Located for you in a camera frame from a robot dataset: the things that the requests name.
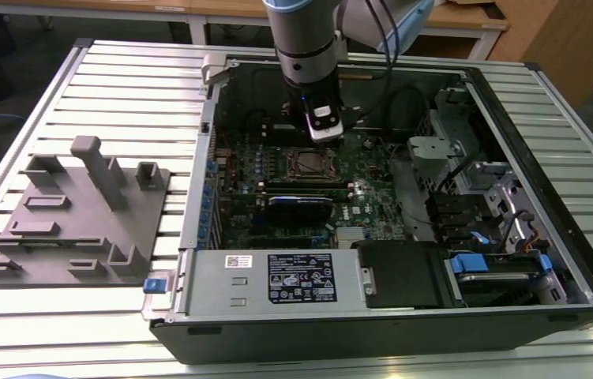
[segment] aluminum extrusion table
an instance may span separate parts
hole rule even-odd
[[[122,167],[149,159],[173,172],[152,275],[174,267],[204,101],[200,66],[213,51],[272,55],[261,49],[113,41],[73,48],[0,164],[0,231],[28,186],[18,173],[28,156],[68,154],[77,134],[97,135],[102,154],[118,156]],[[378,55],[349,58],[382,62]],[[593,135],[544,74],[514,63],[402,61],[480,68],[593,246]],[[61,160],[80,164],[70,156]],[[513,351],[184,366],[148,331],[142,301],[141,288],[0,289],[0,377],[593,377],[593,328],[556,333]],[[168,296],[153,303],[166,308]]]

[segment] floor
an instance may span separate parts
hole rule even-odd
[[[0,102],[0,113],[26,117],[45,90],[54,72],[77,37],[120,39],[144,42],[186,42],[185,25],[164,22],[88,20],[56,18],[54,29],[44,32],[36,17],[12,16],[9,30],[17,44],[17,53],[2,58],[2,68],[14,84],[16,92]],[[212,43],[230,46],[270,47],[269,30],[260,27],[213,26]],[[578,110],[593,131],[593,96]],[[0,159],[17,135],[21,122],[0,118]]]

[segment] gray plastic part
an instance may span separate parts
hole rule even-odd
[[[13,221],[8,231],[12,235],[57,235],[60,226],[54,221]]]
[[[24,200],[28,209],[66,209],[70,205],[64,195],[32,196]]]
[[[54,156],[32,157],[26,173],[36,180],[0,234],[0,284],[141,285],[169,171],[156,163],[121,169],[98,145],[96,137],[73,143],[88,169],[62,167]],[[109,206],[116,193],[124,208]]]
[[[0,278],[13,278],[22,267],[10,260],[0,261]]]
[[[128,207],[125,196],[120,192],[120,185],[98,152],[101,144],[102,142],[93,136],[77,136],[72,143],[72,156],[82,161],[88,169],[88,176],[110,209],[124,209]]]
[[[29,177],[33,185],[46,193],[57,188],[53,174],[64,171],[64,166],[56,156],[34,156],[22,173]]]
[[[113,245],[108,253],[108,265],[118,276],[133,276],[136,272],[148,270],[148,262],[138,253],[136,246],[132,246],[128,255],[125,255],[120,248]]]
[[[138,188],[142,191],[160,191],[164,188],[162,175],[160,174],[158,164],[154,162],[140,162],[137,165]]]
[[[77,278],[102,276],[106,273],[106,269],[96,259],[69,259],[66,270]]]

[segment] metal frame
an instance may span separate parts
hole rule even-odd
[[[145,100],[168,100],[158,103],[197,107],[204,102],[204,96],[198,94],[200,77],[194,77],[192,72],[200,73],[202,57],[213,52],[274,56],[269,49],[114,41],[94,41],[89,49],[73,49],[0,164],[0,227],[2,220],[8,219],[12,205],[18,201],[18,190],[28,184],[17,175],[18,164],[26,162],[29,152],[62,152],[61,148],[54,150],[57,142],[50,144],[38,137],[69,138],[78,128],[85,127],[48,126],[46,120],[68,117],[72,112],[68,108],[78,105],[77,101],[69,103],[69,96],[62,98],[61,94],[92,96],[70,99],[82,100],[80,105],[90,107],[93,115],[110,114],[116,109],[113,100],[106,101],[101,97],[106,88],[113,89],[109,97],[121,96],[120,99],[133,101],[137,101],[134,96],[138,97],[140,107],[129,110],[134,115],[145,113],[154,117],[148,110],[152,104]],[[172,59],[177,59],[178,68],[174,70]],[[357,62],[384,61],[384,57],[374,54],[349,54],[349,59]],[[408,57],[400,61],[429,66],[480,68],[593,247],[593,142],[578,118],[572,111],[565,111],[570,108],[556,100],[560,98],[556,90],[537,79],[536,75],[540,74],[530,72],[522,64],[508,62]],[[136,62],[148,66],[136,66]],[[113,77],[90,74],[101,68],[110,70]],[[193,139],[188,137],[193,130],[193,135],[197,135],[197,126],[178,122],[174,116],[158,117],[158,120],[162,125],[150,125],[154,129],[133,128],[134,135],[126,135],[125,127],[120,125],[93,126],[100,136],[113,133],[116,139],[129,138],[134,141],[129,144],[116,142],[113,146],[102,144],[102,147],[118,151],[118,159],[125,162],[122,164],[121,161],[121,166],[132,162],[134,144],[138,144],[141,154],[157,153],[152,158],[158,166],[176,173],[160,222],[161,237],[153,251],[152,277],[164,277],[166,272],[176,270],[178,263],[182,264],[178,262],[178,233],[184,221],[186,173],[192,167],[190,156],[184,150],[190,144],[182,141]],[[574,378],[593,377],[593,328],[557,333],[513,351],[294,362],[277,366],[184,366],[173,360],[148,331],[140,314],[145,300],[154,310],[168,310],[170,307],[168,295],[144,297],[140,288],[0,290],[0,377],[46,373],[81,378],[165,378],[182,375],[265,378],[316,375],[353,379],[421,379],[454,375],[462,378],[534,378],[549,377],[556,370]]]
[[[185,22],[188,23],[190,39],[194,45],[209,44],[209,33],[206,29],[206,25],[209,24],[269,26],[268,18],[190,14],[185,13],[184,7],[181,13],[176,13],[173,10],[169,10],[169,12],[134,12],[125,10],[61,8],[56,6],[14,6],[0,4],[0,13],[26,14],[32,16],[48,17],[84,17],[108,18],[116,20]],[[41,25],[50,25],[50,22],[41,21]],[[484,61],[488,59],[488,55],[493,50],[493,46],[500,38],[501,32],[501,30],[494,29],[426,27],[422,29],[420,34],[422,36],[448,36],[476,39],[476,44],[472,48],[468,59]]]

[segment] sticker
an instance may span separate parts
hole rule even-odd
[[[273,304],[336,302],[330,254],[268,255],[268,300]]]
[[[156,10],[166,10],[169,12],[182,12],[184,8],[178,6],[156,6]]]
[[[250,268],[252,256],[250,255],[226,255],[225,256],[225,268]]]
[[[493,25],[493,24],[482,24],[481,28],[482,29],[500,29],[500,30],[506,29],[506,27],[504,25]]]

